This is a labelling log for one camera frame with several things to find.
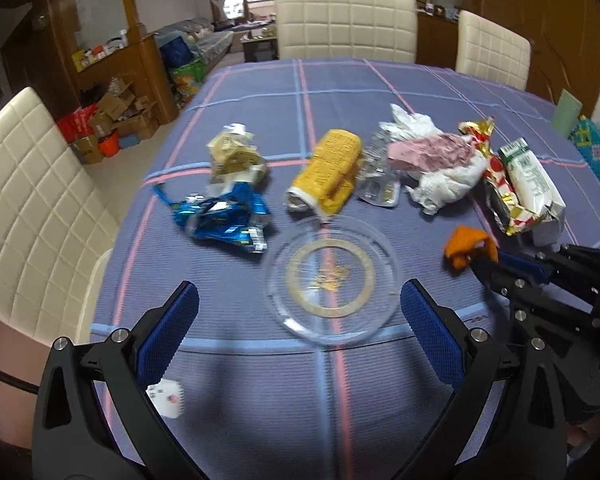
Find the orange peel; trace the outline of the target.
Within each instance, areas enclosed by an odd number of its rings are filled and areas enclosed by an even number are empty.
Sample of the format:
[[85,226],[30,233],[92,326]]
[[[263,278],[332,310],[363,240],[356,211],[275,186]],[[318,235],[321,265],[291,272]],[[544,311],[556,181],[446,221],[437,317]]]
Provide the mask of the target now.
[[454,271],[464,271],[475,258],[498,262],[498,245],[483,230],[458,226],[444,246],[444,260]]

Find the red gold snack wrapper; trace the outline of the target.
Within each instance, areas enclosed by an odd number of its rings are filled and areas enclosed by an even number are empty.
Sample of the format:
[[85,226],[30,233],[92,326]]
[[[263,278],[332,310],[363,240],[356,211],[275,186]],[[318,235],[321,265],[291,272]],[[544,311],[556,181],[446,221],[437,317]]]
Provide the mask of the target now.
[[529,231],[545,219],[548,210],[543,207],[537,214],[525,207],[518,198],[505,166],[492,151],[491,138],[495,122],[487,117],[478,122],[468,120],[458,124],[458,131],[470,137],[470,143],[486,159],[483,181],[486,186],[486,206],[493,212],[498,228],[507,236]]

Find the green white milk carton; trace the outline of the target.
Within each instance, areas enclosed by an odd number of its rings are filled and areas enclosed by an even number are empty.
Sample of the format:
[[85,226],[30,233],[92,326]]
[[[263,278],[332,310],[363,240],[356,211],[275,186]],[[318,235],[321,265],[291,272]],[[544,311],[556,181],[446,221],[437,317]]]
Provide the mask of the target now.
[[528,223],[533,245],[557,244],[565,227],[566,203],[547,171],[524,138],[498,150],[518,203],[532,213]]

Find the white tissue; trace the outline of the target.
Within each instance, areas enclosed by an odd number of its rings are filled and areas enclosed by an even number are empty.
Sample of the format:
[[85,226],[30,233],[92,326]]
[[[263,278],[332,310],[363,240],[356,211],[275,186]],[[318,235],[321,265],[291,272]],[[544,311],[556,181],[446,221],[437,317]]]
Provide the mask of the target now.
[[[419,138],[420,136],[449,133],[439,129],[429,116],[411,113],[396,104],[391,107],[391,115],[390,122],[379,124],[381,131],[390,134],[390,144]],[[470,143],[469,136],[459,133],[451,134],[457,134]],[[433,216],[442,207],[464,198],[479,183],[484,170],[486,170],[486,159],[483,154],[477,151],[469,165],[464,167],[426,172],[426,174],[392,169],[399,174],[405,174],[416,182],[414,186],[408,189],[408,194],[410,194],[411,200],[422,208],[424,214]]]

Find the silver blister pack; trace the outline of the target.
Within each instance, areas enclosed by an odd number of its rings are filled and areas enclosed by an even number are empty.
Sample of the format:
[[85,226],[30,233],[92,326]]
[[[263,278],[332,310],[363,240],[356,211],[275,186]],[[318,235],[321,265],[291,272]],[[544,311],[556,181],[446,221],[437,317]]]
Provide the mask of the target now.
[[365,145],[356,177],[355,196],[375,207],[394,208],[400,200],[401,181],[388,161],[391,136],[378,131]]

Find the clear glass ashtray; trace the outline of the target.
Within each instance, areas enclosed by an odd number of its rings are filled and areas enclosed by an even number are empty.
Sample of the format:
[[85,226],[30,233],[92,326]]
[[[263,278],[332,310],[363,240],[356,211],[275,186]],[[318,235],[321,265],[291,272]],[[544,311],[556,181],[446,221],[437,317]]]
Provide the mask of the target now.
[[399,307],[396,251],[378,229],[350,217],[299,221],[270,245],[263,271],[274,320],[323,348],[370,338]]

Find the yellow snack package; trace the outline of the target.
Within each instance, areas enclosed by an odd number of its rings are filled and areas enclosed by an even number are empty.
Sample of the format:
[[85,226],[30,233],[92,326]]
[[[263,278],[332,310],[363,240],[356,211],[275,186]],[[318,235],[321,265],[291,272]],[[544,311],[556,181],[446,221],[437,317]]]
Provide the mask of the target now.
[[287,209],[313,211],[322,219],[338,214],[355,189],[362,160],[359,136],[342,129],[328,130],[286,191]]

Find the blue foil wrapper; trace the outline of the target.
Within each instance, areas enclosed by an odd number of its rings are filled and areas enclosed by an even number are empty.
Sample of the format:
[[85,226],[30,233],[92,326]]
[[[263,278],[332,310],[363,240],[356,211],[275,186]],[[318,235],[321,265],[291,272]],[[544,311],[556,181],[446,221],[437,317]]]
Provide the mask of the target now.
[[268,249],[264,231],[271,211],[251,184],[237,182],[218,196],[189,195],[179,202],[166,195],[162,184],[152,190],[170,208],[173,223],[192,240],[232,245],[250,254]]

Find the beige wrapper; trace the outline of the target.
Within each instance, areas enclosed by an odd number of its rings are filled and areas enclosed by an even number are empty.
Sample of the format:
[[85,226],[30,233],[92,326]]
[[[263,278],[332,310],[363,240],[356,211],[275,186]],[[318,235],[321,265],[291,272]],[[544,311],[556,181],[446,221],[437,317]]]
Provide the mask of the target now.
[[230,192],[235,183],[256,188],[268,174],[268,164],[253,143],[253,134],[243,124],[225,125],[207,148],[211,162],[207,191],[212,196]]

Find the white paper tag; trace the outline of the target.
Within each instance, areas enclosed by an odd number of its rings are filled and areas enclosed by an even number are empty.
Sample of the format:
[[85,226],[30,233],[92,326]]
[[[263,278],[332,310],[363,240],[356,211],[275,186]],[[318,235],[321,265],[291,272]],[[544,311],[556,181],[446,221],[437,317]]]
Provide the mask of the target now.
[[184,389],[176,380],[163,378],[148,386],[146,394],[163,418],[177,419],[184,411]]

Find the green plastic cup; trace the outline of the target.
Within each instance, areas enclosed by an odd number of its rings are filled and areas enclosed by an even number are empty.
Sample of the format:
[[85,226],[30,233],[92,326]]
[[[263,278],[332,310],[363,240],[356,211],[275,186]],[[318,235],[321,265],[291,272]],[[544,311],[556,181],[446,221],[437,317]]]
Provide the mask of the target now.
[[577,125],[582,103],[568,90],[562,90],[550,124],[564,138],[568,139]]

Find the cream chair at left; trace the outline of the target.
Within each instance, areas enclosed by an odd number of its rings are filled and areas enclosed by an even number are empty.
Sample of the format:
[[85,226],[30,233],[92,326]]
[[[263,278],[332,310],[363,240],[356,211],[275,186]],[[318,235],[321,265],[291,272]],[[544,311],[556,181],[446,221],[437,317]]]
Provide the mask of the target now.
[[120,230],[30,87],[0,110],[0,321],[40,344],[88,341]]

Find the cream chair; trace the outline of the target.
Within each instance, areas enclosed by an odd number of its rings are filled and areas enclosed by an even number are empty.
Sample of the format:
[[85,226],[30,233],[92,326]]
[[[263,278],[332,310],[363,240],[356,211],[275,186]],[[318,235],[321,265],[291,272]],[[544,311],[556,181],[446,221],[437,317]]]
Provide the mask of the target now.
[[281,58],[413,63],[416,0],[275,0]]
[[524,91],[530,65],[531,44],[527,38],[478,14],[460,11],[457,73]]
[[30,87],[0,110],[0,321],[40,344],[88,341],[120,230]]

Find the cream chair right far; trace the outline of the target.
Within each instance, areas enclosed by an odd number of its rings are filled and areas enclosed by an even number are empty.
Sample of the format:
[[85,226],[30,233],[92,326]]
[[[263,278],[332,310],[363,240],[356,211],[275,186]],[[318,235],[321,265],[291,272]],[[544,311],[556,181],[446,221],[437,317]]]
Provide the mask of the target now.
[[457,73],[524,91],[530,65],[531,44],[527,38],[478,14],[460,11]]

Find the orange bucket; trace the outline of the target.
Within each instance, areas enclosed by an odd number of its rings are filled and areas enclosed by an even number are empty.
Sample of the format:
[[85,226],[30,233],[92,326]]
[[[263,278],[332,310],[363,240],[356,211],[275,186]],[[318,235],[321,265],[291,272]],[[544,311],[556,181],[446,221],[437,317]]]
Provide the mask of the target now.
[[102,154],[107,157],[114,157],[120,151],[119,133],[114,130],[109,136],[103,136],[98,140],[98,147]]

